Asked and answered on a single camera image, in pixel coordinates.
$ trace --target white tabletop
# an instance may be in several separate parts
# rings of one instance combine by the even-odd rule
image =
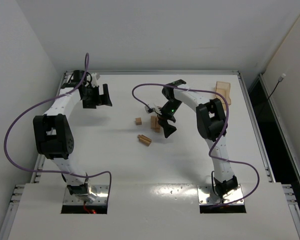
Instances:
[[[196,128],[196,115],[181,105],[177,131],[168,139],[150,129],[150,115],[131,96],[140,83],[167,84],[183,79],[191,88],[214,90],[216,81],[231,83],[227,129],[229,158],[254,165],[260,187],[245,200],[247,213],[200,214],[195,186],[210,183],[213,170],[208,147]],[[113,107],[82,109],[69,119],[75,140],[72,153],[89,175],[109,170],[113,190],[107,215],[60,214],[65,183],[60,174],[44,173],[39,184],[27,184],[10,239],[297,239],[293,220],[278,183],[269,183],[247,107],[236,75],[102,75],[109,85]],[[144,86],[136,95],[147,103],[164,105],[162,88]],[[135,125],[135,118],[142,125]],[[137,135],[152,139],[146,147]],[[256,183],[248,166],[232,168],[247,194]],[[46,160],[44,169],[56,170]],[[108,176],[92,179],[107,184]],[[157,197],[156,184],[193,184],[188,198]]]

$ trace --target small wooden block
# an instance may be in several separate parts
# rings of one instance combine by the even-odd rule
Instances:
[[[146,146],[149,146],[152,143],[152,140],[144,135],[138,135],[138,139]]]
[[[151,116],[151,129],[155,129],[157,118],[158,118],[157,116],[154,115]]]
[[[221,82],[217,81],[216,86],[215,86],[215,91],[219,94],[221,94],[227,101],[229,105],[231,105],[231,98],[230,98],[230,89],[231,89],[231,84],[228,82]],[[219,95],[215,95],[218,99],[221,100],[223,109],[226,110],[225,102]]]
[[[154,131],[157,132],[157,133],[161,132],[161,126],[160,126],[160,124],[159,124],[158,121],[159,121],[159,118],[156,117],[156,119],[155,119],[155,129],[154,129]]]
[[[135,119],[135,125],[142,125],[142,120],[141,120],[140,117],[137,117],[137,118]]]

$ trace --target white panel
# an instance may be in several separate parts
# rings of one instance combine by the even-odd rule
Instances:
[[[113,107],[91,110],[83,109],[81,102],[76,105],[69,118],[75,142],[73,158],[90,175],[110,170],[116,181],[124,183],[210,181],[213,164],[207,143],[198,133],[195,112],[181,105],[175,114],[177,131],[165,139],[163,131],[155,133],[150,128],[150,115],[131,95],[132,88],[139,83],[167,84],[178,79],[185,80],[192,89],[211,91],[218,80],[231,83],[232,104],[226,135],[229,159],[253,164],[261,181],[268,181],[236,75],[101,75],[100,84],[108,84]],[[135,94],[148,103],[163,106],[167,100],[161,91],[159,86],[144,86]],[[212,94],[205,96],[215,98]],[[138,117],[142,118],[142,125],[135,125]],[[151,138],[152,144],[146,147],[139,143],[138,134]],[[44,167],[57,170],[49,160]],[[256,182],[256,175],[248,166],[233,164],[232,169],[240,183]],[[100,178],[102,184],[108,182],[108,176]],[[40,184],[52,183],[64,185],[60,174],[41,176]]]
[[[272,95],[283,121],[288,140],[293,144],[300,164],[300,18],[275,54],[264,74],[268,93],[272,91],[279,76],[286,77]]]
[[[16,1],[0,0],[0,228],[14,185],[30,179],[29,173],[7,161],[3,152],[5,133],[22,111],[56,94],[60,77]],[[33,116],[47,107],[25,116],[11,132],[9,152],[25,167],[32,168],[37,157]]]
[[[114,178],[108,214],[91,215],[60,214],[64,187],[27,184],[9,240],[299,239],[279,183],[263,183],[245,201],[245,214],[200,214],[196,186],[189,187],[178,197],[168,184],[165,193]],[[244,184],[243,193],[252,188]]]
[[[245,200],[247,213],[199,213],[196,185],[209,183],[213,167],[206,142],[196,129],[193,110],[180,106],[175,114],[178,130],[165,139],[162,132],[150,129],[150,115],[131,96],[137,83],[170,83],[176,79],[184,79],[193,89],[205,90],[213,90],[218,80],[231,83],[229,158],[253,164],[261,177],[258,190]],[[105,170],[113,174],[108,214],[60,214],[65,183],[60,174],[44,173],[40,183],[26,185],[11,240],[297,239],[281,184],[267,181],[236,75],[102,75],[100,81],[108,83],[113,107],[82,109],[79,103],[69,123],[75,139],[73,156],[88,174]],[[135,94],[162,106],[166,99],[161,89],[145,86]],[[135,125],[136,117],[142,118],[142,125]],[[142,145],[137,134],[152,138],[152,144]],[[56,166],[46,160],[44,169]],[[255,186],[253,170],[237,164],[233,170],[247,194]],[[108,181],[108,175],[91,179],[95,184]],[[176,189],[170,183],[186,187]]]
[[[61,69],[231,69],[249,84],[300,13],[300,0],[17,0]]]

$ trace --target metal frame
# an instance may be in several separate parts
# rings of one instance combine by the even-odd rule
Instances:
[[[250,119],[251,119],[251,123],[252,123],[252,127],[253,127],[253,130],[254,130],[254,134],[255,134],[255,137],[256,137],[256,140],[257,140],[257,143],[258,143],[258,146],[259,146],[259,149],[260,149],[260,153],[261,153],[261,157],[262,157],[262,160],[263,160],[263,163],[264,163],[264,167],[265,167],[265,170],[267,172],[267,175],[269,177],[269,181],[270,182],[275,182],[274,180],[274,177],[273,177],[273,172],[272,172],[272,169],[271,169],[271,166],[270,166],[270,163],[269,163],[269,160],[268,160],[268,157],[267,157],[267,154],[266,154],[266,151],[265,151],[265,148],[264,148],[264,144],[263,144],[263,141],[262,141],[262,138],[261,138],[261,135],[260,135],[260,131],[259,131],[259,128],[258,128],[258,125],[256,123],[256,118],[255,118],[255,115],[253,113],[253,109],[252,109],[252,105],[251,105],[251,102],[250,102],[250,98],[248,96],[248,92],[247,92],[247,88],[245,86],[245,83],[244,83],[244,80],[243,80],[243,77],[242,75],[238,72],[238,71],[235,71],[235,70],[216,70],[216,71],[207,71],[207,70],[185,70],[185,71],[179,71],[179,70],[158,70],[158,71],[98,71],[98,73],[102,74],[102,75],[158,75],[158,74],[163,74],[163,75],[169,75],[169,74],[202,74],[202,75],[237,75],[238,76],[238,80],[239,80],[239,83],[240,83],[240,86],[241,86],[241,90],[242,90],[242,94],[243,94],[243,97],[244,97],[244,101],[245,101],[245,104],[247,106],[247,110],[248,110],[248,113],[249,113],[249,116],[250,116]],[[68,71],[66,73],[64,73],[62,75],[62,78],[61,78],[61,81],[60,81],[60,85],[59,85],[59,89],[58,89],[58,92],[61,88],[61,85],[62,83],[64,82],[65,78],[67,77],[67,75],[70,75],[72,74],[72,71]],[[44,164],[44,160],[45,160],[45,157],[42,156],[42,155],[39,155],[38,158],[37,158],[37,161],[36,161],[36,164],[35,164],[35,169],[36,170],[42,170],[43,169],[43,164]],[[32,175],[32,178],[31,178],[31,181],[30,183],[38,183],[39,180],[40,180],[40,176],[41,174],[40,173],[33,173]],[[19,185],[16,186],[15,190],[22,190],[23,192],[23,188],[20,187]],[[7,211],[7,214],[6,214],[6,217],[4,219],[4,222],[3,222],[3,225],[2,225],[2,228],[1,228],[1,231],[0,231],[0,240],[7,240],[9,235],[10,235],[10,231],[11,231],[11,228],[12,228],[12,225],[13,225],[13,221],[15,219],[15,216],[16,216],[16,213],[17,213],[17,209],[18,209],[18,206],[19,206],[19,201],[21,199],[21,196],[22,196],[22,192],[18,192],[17,194],[19,194],[17,197],[19,200],[13,200],[11,203],[10,203],[10,206],[8,208],[8,211]],[[299,237],[300,237],[300,210],[298,208],[298,205],[297,203],[293,203],[293,204],[288,204],[289,206],[289,209],[290,209],[290,212],[291,212],[291,215],[292,215],[292,218],[293,218],[293,221],[294,221],[294,224],[295,224],[295,227],[297,229],[297,232],[299,234]]]
[[[274,174],[273,174],[273,171],[272,171],[272,168],[271,168],[271,164],[270,164],[268,155],[266,153],[265,146],[264,146],[264,143],[263,143],[263,140],[262,140],[262,137],[261,137],[260,129],[259,129],[259,126],[257,124],[256,117],[255,117],[254,112],[253,112],[252,104],[251,104],[251,101],[250,101],[250,98],[249,98],[249,95],[248,95],[248,91],[246,89],[246,86],[245,86],[245,83],[244,83],[244,80],[243,80],[243,77],[242,77],[241,74],[238,75],[238,79],[239,79],[239,82],[240,82],[240,86],[241,86],[241,90],[242,90],[242,93],[243,93],[244,101],[245,101],[246,107],[247,107],[248,112],[249,112],[251,124],[252,124],[253,130],[254,130],[254,135],[255,135],[256,141],[257,141],[258,146],[259,146],[259,150],[260,150],[260,154],[261,154],[261,157],[262,157],[262,160],[263,160],[264,168],[265,168],[267,176],[269,178],[269,182],[274,182],[275,183],[275,178],[274,178]]]
[[[282,184],[282,188],[289,206],[290,213],[292,215],[296,231],[300,238],[300,209],[296,202],[292,186],[290,184]]]
[[[261,86],[262,86],[262,89],[265,93],[265,96],[268,98],[268,92],[270,92],[270,91],[268,91],[267,87],[264,84],[264,78],[263,78],[262,74],[259,75],[259,81],[261,83]],[[271,98],[268,100],[268,103],[269,103],[271,111],[273,112],[276,125],[278,126],[280,135],[283,139],[284,146],[287,149],[289,158],[291,159],[293,169],[296,173],[296,177],[297,177],[298,182],[300,184],[300,166],[298,164],[298,162],[299,162],[298,157],[296,155],[294,147],[292,146],[292,144],[289,140],[289,135],[288,135],[287,130],[284,126],[284,123],[281,120],[281,117],[280,117],[279,111],[277,110],[277,107],[275,106],[275,104],[274,104],[274,102]]]

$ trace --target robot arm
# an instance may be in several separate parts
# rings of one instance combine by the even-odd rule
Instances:
[[[62,85],[59,94],[66,94],[75,88],[82,79],[83,73],[84,71],[81,70],[73,71],[73,79],[69,79]],[[112,106],[107,84],[103,85],[104,93],[100,95],[99,87],[92,85],[91,82],[92,79],[88,82],[85,77],[83,84],[77,90],[56,99],[49,110],[33,119],[38,152],[45,155],[47,159],[51,159],[61,171],[81,176],[87,174],[71,156],[74,149],[74,138],[67,119],[74,106],[81,100],[84,109],[96,109],[96,106],[100,105]],[[96,193],[92,192],[88,178],[70,174],[64,174],[62,177],[67,183],[71,195],[86,202],[95,200]]]
[[[178,80],[168,85],[183,89],[190,88],[183,80]],[[224,126],[225,114],[221,101],[217,98],[208,100],[197,92],[178,90],[170,87],[164,87],[162,93],[168,99],[168,102],[160,111],[157,111],[157,114],[159,118],[158,123],[163,127],[165,137],[168,138],[176,131],[176,127],[170,125],[168,121],[175,123],[176,120],[173,115],[180,105],[185,103],[196,112],[198,131],[211,149]],[[226,131],[213,149],[212,156],[228,159],[225,135]],[[212,161],[215,173],[215,190],[218,196],[222,197],[230,190],[237,188],[237,179],[229,162],[213,157]]]

